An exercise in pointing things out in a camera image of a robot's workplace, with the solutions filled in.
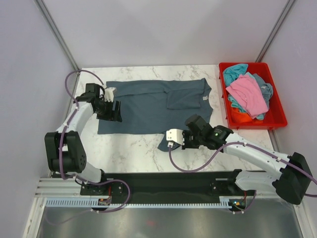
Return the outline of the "dark blue-grey t shirt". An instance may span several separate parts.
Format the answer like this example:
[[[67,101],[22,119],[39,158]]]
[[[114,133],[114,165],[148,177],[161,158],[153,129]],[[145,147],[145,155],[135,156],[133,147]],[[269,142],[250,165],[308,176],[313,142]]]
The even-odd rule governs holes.
[[[205,78],[189,81],[108,81],[117,89],[122,122],[99,121],[98,134],[166,134],[170,129],[187,130],[192,115],[210,121],[211,87]]]

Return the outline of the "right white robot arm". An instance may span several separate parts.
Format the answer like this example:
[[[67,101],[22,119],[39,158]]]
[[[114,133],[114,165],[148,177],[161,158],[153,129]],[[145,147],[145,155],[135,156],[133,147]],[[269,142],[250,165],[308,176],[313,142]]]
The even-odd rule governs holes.
[[[227,182],[228,192],[238,195],[243,190],[274,191],[283,200],[299,205],[313,180],[305,157],[300,153],[287,155],[258,146],[222,125],[212,127],[201,116],[185,121],[185,148],[205,146],[214,154],[225,153],[243,159],[261,172],[235,171]]]

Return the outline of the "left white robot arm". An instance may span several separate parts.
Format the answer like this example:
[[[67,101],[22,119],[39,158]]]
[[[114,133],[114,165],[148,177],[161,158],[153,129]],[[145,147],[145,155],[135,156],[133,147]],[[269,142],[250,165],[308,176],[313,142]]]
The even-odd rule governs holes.
[[[85,92],[73,98],[71,113],[64,123],[44,138],[49,170],[60,174],[62,179],[76,177],[92,184],[98,195],[107,193],[109,184],[103,170],[87,162],[80,135],[93,115],[105,121],[122,122],[121,102],[114,100],[115,93],[115,87],[86,84]]]

